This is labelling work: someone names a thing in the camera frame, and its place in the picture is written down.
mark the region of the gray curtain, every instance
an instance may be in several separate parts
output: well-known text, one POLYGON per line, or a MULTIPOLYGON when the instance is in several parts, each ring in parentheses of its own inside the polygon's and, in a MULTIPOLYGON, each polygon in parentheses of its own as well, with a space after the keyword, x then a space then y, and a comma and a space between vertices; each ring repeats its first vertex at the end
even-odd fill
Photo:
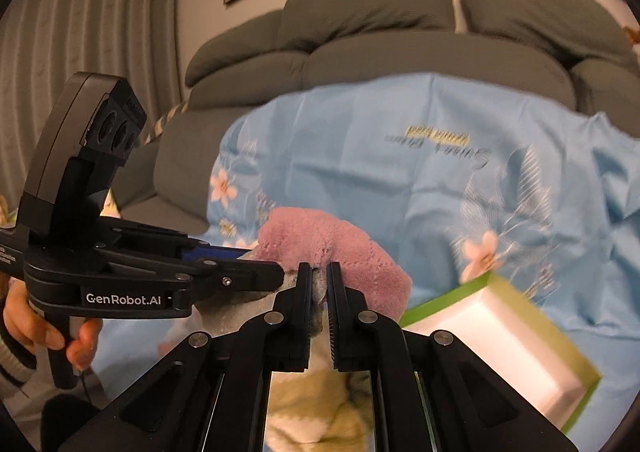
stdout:
POLYGON ((44 122, 77 71, 127 77, 150 128, 182 99, 175 0, 13 0, 0 19, 0 194, 10 209, 44 122))

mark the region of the pink fluffy cloth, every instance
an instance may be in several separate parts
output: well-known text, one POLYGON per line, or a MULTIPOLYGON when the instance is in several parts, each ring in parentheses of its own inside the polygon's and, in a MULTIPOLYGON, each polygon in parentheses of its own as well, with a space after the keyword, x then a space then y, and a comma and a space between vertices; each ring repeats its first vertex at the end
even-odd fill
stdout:
POLYGON ((373 311, 399 320, 409 301, 411 278, 356 226, 320 210, 279 207, 258 233, 256 260, 270 260, 285 271, 308 262, 323 272, 339 262, 348 288, 359 289, 373 311))

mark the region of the gray sofa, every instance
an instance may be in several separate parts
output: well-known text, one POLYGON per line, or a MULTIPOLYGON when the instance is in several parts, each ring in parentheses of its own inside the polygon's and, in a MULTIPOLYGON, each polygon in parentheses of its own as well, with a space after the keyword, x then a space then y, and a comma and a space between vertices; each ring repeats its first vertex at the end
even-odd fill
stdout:
MULTIPOLYGON (((227 128, 284 93, 392 74, 437 72, 607 113, 640 138, 640 68, 616 21, 593 0, 288 0, 205 43, 191 60, 187 108, 137 148, 113 193, 123 216, 207 230, 209 177, 227 128)), ((631 450, 634 405, 603 452, 631 450)))

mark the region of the tissue box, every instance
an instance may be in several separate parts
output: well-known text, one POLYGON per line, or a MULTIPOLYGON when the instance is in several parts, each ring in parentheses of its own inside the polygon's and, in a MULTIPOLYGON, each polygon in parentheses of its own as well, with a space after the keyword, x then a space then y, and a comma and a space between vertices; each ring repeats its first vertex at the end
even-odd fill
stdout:
POLYGON ((493 273, 406 311, 400 325, 423 335, 452 332, 565 433, 602 377, 542 311, 493 273))

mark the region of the cable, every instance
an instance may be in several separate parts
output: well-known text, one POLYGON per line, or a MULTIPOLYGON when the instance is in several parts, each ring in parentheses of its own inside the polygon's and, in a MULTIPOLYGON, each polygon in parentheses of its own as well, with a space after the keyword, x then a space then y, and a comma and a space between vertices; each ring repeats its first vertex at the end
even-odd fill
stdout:
POLYGON ((89 389, 86 388, 86 382, 84 380, 84 371, 80 373, 80 381, 82 382, 82 388, 84 388, 84 395, 86 396, 86 400, 93 405, 91 401, 91 397, 89 396, 89 389))

